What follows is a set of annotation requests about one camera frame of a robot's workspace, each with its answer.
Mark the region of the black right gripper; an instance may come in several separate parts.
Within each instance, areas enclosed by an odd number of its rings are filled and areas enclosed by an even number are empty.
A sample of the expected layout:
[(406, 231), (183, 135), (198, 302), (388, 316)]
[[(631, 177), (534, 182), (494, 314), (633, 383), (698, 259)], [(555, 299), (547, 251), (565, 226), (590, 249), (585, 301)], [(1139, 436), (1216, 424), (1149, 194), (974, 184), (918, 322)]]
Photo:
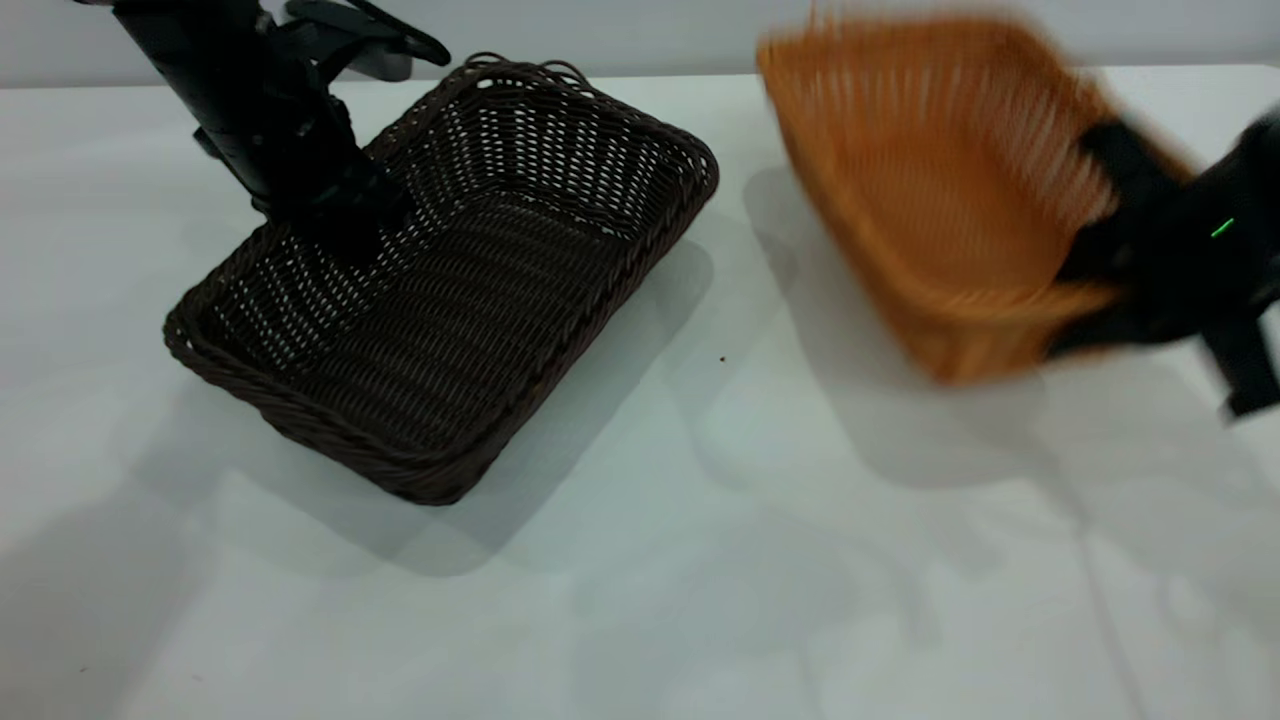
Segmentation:
[(1253, 316), (1277, 297), (1277, 113), (1248, 124), (1198, 176), (1175, 152), (1120, 119), (1098, 122), (1078, 147), (1114, 200), (1094, 225), (1094, 273), (1123, 301), (1064, 325), (1044, 359), (1201, 333)]

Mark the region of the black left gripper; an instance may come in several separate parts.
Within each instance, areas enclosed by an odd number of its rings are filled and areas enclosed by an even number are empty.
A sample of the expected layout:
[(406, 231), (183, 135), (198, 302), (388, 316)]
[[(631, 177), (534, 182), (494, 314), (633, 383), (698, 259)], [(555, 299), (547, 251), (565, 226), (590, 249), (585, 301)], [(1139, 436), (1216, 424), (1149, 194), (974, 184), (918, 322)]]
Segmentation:
[(113, 17), (269, 223), (367, 266), (411, 195), (357, 145), (317, 68), (256, 1), (115, 1)]

